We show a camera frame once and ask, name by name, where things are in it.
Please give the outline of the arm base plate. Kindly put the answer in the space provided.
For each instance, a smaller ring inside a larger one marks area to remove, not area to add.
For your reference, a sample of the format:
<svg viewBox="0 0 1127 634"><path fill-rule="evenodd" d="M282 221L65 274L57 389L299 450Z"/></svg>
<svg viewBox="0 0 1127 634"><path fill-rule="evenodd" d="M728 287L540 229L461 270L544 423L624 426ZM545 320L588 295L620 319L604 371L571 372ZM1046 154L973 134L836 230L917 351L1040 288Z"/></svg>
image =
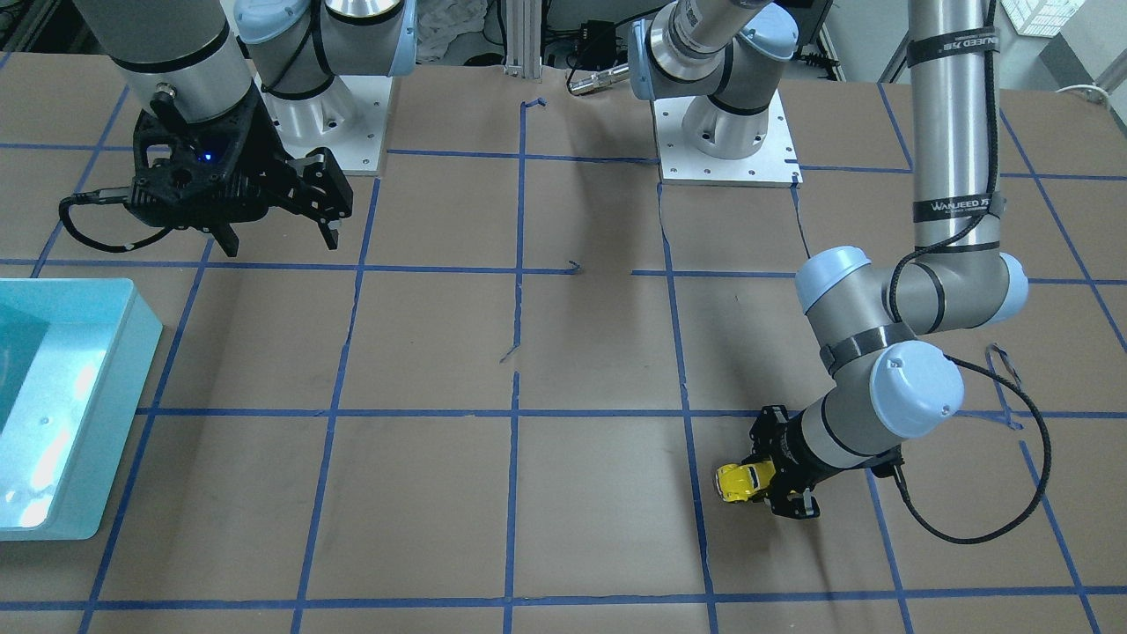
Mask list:
<svg viewBox="0 0 1127 634"><path fill-rule="evenodd" d="M291 157L328 148L346 175L378 175L382 166L393 77L338 75L305 100L264 96L270 120Z"/></svg>
<svg viewBox="0 0 1127 634"><path fill-rule="evenodd" d="M789 188L804 181L780 92L765 111L720 111L708 97L653 101L662 181Z"/></svg>

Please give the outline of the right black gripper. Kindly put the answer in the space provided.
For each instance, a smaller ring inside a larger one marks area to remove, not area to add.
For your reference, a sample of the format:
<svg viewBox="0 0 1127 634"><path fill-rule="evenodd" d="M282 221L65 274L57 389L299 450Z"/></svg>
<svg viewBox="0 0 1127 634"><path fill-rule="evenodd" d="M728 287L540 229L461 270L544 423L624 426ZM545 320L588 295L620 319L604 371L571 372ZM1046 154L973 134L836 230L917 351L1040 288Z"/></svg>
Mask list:
<svg viewBox="0 0 1127 634"><path fill-rule="evenodd" d="M237 222L273 208L312 220L327 249L339 248L353 189L328 148L291 157L256 84L229 111L188 123L180 96L161 84L133 133L136 173L124 206L149 227L208 229L229 258L238 255Z"/></svg>

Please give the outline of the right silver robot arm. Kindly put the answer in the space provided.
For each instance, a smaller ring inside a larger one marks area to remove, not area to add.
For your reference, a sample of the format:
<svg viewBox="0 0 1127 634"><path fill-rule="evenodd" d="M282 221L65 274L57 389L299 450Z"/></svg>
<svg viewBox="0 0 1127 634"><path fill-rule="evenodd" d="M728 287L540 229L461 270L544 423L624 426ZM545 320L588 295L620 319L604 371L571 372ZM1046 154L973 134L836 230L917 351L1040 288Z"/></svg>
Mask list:
<svg viewBox="0 0 1127 634"><path fill-rule="evenodd" d="M79 1L141 102L134 175L62 198L80 244L124 255L195 229L238 253L236 224L286 209L339 245L353 189L335 150L362 136L352 77L408 75L412 1Z"/></svg>

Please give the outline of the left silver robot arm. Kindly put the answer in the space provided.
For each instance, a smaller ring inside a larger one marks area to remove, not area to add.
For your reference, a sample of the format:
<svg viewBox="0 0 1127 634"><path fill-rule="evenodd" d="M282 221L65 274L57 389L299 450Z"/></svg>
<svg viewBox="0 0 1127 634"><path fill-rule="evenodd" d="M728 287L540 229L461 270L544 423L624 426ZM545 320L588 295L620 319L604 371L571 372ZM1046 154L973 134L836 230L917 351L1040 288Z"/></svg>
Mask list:
<svg viewBox="0 0 1127 634"><path fill-rule="evenodd" d="M902 479L902 443L949 420L965 394L961 364L924 336L994 324L1024 306L1024 269L1001 250L995 12L994 1L909 5L915 245L891 269L845 245L798 270L799 303L834 386L796 414L762 409L748 457L718 468L725 501L766 501L773 514L809 520L825 479L853 468ZM672 1L632 25L632 91L687 97L689 148L752 157L795 29L771 1Z"/></svg>

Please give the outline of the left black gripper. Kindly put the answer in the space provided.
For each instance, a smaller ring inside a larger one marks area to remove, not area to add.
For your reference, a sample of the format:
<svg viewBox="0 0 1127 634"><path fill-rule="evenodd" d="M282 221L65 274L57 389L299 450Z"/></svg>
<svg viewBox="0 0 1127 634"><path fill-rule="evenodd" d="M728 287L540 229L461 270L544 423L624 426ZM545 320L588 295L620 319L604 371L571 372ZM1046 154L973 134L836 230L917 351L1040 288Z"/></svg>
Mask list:
<svg viewBox="0 0 1127 634"><path fill-rule="evenodd" d="M748 464L760 484L749 501L766 501L773 514L788 519L813 520L820 517L813 490L822 479L822 462L813 457L801 422L801 417L790 420L786 407L761 409L749 428Z"/></svg>

